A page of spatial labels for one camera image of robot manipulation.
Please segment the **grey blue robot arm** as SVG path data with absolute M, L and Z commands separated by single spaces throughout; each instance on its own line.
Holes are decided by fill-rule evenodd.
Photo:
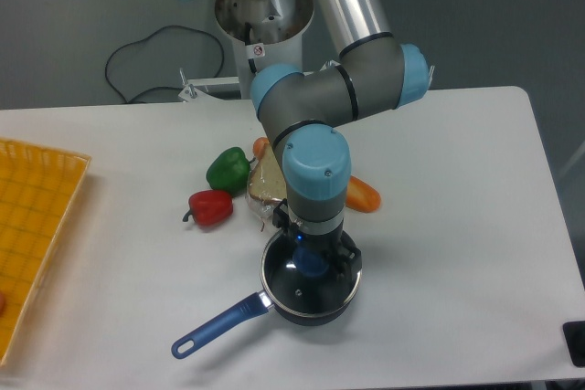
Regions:
M 282 168 L 295 267 L 309 278 L 345 268 L 341 249 L 350 154 L 337 127 L 419 100 L 431 73 L 420 50 L 398 43 L 379 0 L 317 0 L 338 53 L 327 69 L 304 74 L 290 56 L 260 61 L 304 31 L 301 0 L 218 0 L 216 18 L 243 42 L 239 78 Z

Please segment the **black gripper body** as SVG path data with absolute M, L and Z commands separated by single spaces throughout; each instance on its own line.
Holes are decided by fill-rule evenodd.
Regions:
M 344 231 L 345 212 L 323 222 L 308 221 L 297 216 L 289 207 L 292 261 L 302 274 L 325 274 L 328 265 L 322 253 L 353 239 Z

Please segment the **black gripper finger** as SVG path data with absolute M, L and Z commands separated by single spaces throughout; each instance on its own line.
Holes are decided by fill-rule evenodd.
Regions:
M 325 280 L 356 280 L 361 272 L 361 251 L 352 243 L 341 243 L 322 253 L 328 268 Z
M 285 243 L 291 244 L 290 215 L 287 201 L 281 201 L 272 211 L 272 225 L 277 229 L 273 238 L 281 238 Z

